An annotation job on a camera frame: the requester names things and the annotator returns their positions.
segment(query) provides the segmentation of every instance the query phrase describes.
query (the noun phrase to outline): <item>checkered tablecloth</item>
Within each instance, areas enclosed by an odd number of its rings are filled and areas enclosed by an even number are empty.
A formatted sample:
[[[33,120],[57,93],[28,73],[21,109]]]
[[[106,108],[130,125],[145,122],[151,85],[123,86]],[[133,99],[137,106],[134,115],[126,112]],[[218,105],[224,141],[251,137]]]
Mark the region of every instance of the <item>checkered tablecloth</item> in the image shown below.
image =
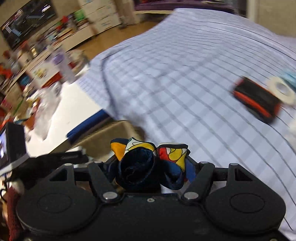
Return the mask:
[[[177,9],[156,27],[96,56],[77,83],[110,115],[141,126],[148,140],[183,142],[197,162],[237,162],[285,200],[281,230],[296,231],[296,155],[285,139],[294,108],[266,125],[233,98],[246,76],[266,86],[296,72],[294,39],[248,19]]]

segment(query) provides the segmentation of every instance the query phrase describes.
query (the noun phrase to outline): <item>plastic bag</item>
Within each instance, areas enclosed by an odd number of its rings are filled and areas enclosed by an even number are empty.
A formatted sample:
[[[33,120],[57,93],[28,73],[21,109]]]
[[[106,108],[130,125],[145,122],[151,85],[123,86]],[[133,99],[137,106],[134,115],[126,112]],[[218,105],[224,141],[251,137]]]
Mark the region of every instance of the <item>plastic bag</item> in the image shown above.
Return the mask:
[[[44,88],[39,91],[41,102],[35,115],[34,131],[36,135],[40,136],[43,140],[47,138],[51,118],[61,100],[61,89],[61,83],[56,82],[49,88]]]

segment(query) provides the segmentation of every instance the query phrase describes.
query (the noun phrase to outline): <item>tape roll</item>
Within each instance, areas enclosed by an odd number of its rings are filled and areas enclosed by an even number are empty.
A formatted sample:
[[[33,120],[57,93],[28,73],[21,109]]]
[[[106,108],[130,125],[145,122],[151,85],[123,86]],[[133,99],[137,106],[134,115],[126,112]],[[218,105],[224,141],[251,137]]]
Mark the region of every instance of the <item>tape roll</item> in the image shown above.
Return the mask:
[[[268,90],[283,103],[294,105],[296,100],[295,92],[280,77],[271,77],[267,83]]]

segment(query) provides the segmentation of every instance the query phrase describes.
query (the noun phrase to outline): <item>purple cloth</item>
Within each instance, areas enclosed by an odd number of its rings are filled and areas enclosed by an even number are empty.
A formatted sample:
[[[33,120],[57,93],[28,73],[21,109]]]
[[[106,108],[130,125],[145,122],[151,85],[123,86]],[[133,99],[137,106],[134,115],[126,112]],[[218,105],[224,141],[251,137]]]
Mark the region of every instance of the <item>purple cloth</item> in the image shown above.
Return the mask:
[[[175,8],[199,8],[234,13],[229,4],[203,3],[201,0],[162,0],[135,4],[136,11],[174,10]]]

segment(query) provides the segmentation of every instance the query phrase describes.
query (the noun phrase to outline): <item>tv screen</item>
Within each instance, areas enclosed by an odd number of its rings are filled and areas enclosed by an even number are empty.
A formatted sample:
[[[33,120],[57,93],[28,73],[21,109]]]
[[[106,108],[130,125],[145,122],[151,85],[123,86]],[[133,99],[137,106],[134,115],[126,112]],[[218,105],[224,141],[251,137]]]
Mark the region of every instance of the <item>tv screen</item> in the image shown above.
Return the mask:
[[[7,165],[8,163],[6,144],[6,132],[4,130],[0,135],[0,166]]]
[[[51,0],[31,0],[3,24],[1,31],[9,46],[14,49],[29,38],[32,30],[55,15]]]

